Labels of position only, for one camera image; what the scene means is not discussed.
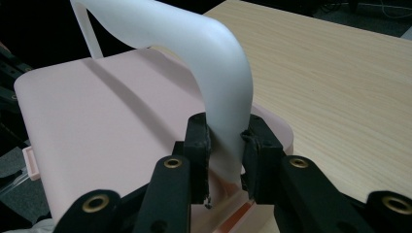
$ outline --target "wooden table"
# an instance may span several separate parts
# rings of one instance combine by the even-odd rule
[[[411,41],[237,0],[206,15],[239,40],[255,101],[291,125],[295,154],[362,202],[412,197]]]

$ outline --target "dark floor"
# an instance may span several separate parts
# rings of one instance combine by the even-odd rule
[[[73,31],[77,30],[76,21],[67,9],[68,5],[55,6],[57,12],[61,11],[64,12],[64,14],[47,13],[45,16],[39,17],[30,10],[43,6],[45,2],[49,2],[48,0],[22,1],[28,4],[25,7],[22,7],[18,4],[18,2],[19,1],[0,0],[0,3],[3,4],[0,7],[0,23],[2,23],[0,24],[0,28],[3,29],[0,32],[0,41],[8,46],[11,51],[15,51],[16,55],[22,58],[26,63],[37,68],[88,56],[88,52],[86,51],[86,46],[84,45],[80,32],[68,33],[67,31],[63,31],[63,29]],[[200,9],[193,8],[193,10],[195,12],[203,13],[219,2],[220,1],[217,0],[213,2],[213,4],[202,6]],[[5,12],[4,6],[7,5],[6,3],[9,4],[9,9]],[[323,5],[321,8],[316,7],[316,11],[311,11],[311,14],[313,14],[313,17],[322,20],[336,22],[394,37],[400,37],[412,25],[412,16],[403,17],[412,14],[412,10],[401,8],[412,8],[411,3],[412,1],[405,0],[385,1],[386,5],[397,6],[397,8],[386,7],[385,12],[387,16],[382,11],[381,2],[379,0],[360,2],[354,12],[350,10],[347,3],[342,3],[327,4]],[[18,14],[14,14],[9,11],[11,8],[23,10],[18,12]],[[54,18],[59,23],[66,24],[64,24],[64,27],[58,29],[48,29],[35,23],[42,23],[50,18]],[[22,38],[16,39],[10,35],[5,35],[5,31],[8,31],[9,33],[17,33],[22,36]],[[45,38],[39,33],[52,33],[52,36],[45,41]],[[104,42],[102,46],[104,47],[104,52],[106,54],[129,50],[128,47],[118,44],[117,42],[113,42],[113,39],[107,35],[104,35],[104,33],[104,30],[98,29],[97,34],[101,34],[103,37],[106,37],[106,42]],[[63,43],[68,37],[73,40],[73,43]],[[64,49],[59,49],[58,52],[56,52],[56,48],[61,48],[62,45],[64,45]],[[26,140],[24,132],[21,132],[24,130],[21,129],[22,120],[20,116],[3,116],[7,123],[12,125],[16,132],[18,132],[21,139]],[[20,149],[14,149],[14,147],[14,145],[6,142],[4,138],[0,137],[0,154],[4,154],[13,149],[12,151],[7,152],[6,155],[0,157],[0,177],[11,174],[24,166]],[[26,182],[22,184],[18,189],[9,193],[1,201],[32,222],[35,221],[38,216],[44,215],[48,211],[46,197],[40,181]]]

